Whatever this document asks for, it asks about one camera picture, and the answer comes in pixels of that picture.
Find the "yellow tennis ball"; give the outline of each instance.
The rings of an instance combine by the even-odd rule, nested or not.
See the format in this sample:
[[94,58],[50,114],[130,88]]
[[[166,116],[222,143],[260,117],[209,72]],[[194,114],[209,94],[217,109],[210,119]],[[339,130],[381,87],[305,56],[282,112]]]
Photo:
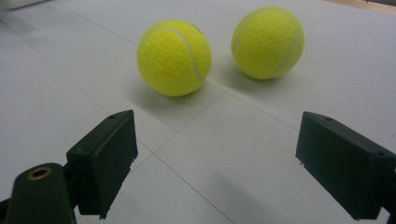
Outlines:
[[205,36],[186,21],[162,21],[151,26],[137,49],[140,75],[155,91],[181,96],[196,91],[212,64]]
[[232,52],[238,67],[257,79],[281,77],[300,60],[304,29],[282,7],[262,7],[246,15],[233,32]]

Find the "white object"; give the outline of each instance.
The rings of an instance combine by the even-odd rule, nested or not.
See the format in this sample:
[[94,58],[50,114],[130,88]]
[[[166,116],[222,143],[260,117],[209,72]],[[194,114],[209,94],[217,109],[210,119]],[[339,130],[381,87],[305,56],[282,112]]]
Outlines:
[[25,7],[45,0],[0,0],[0,7],[17,8]]

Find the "bolt hole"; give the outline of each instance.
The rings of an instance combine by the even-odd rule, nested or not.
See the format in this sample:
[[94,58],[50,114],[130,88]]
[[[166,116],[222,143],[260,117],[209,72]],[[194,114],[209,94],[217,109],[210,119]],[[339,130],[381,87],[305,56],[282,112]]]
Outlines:
[[27,178],[29,180],[39,180],[49,175],[51,171],[52,170],[49,167],[39,167],[30,172]]

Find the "white tabletop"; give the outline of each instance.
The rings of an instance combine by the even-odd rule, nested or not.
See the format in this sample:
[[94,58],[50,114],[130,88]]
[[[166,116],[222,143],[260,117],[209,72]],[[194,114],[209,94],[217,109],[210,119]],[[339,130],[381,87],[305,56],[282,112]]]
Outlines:
[[[292,71],[256,81],[233,62],[236,24],[258,7],[292,11],[305,49]],[[167,98],[135,52],[150,25],[195,24],[213,65],[204,86]],[[15,177],[132,109],[139,156],[101,223],[355,223],[300,165],[304,111],[396,152],[396,16],[318,0],[54,0],[0,11],[0,200]],[[99,223],[80,217],[78,223]],[[376,221],[385,223],[388,212]]]

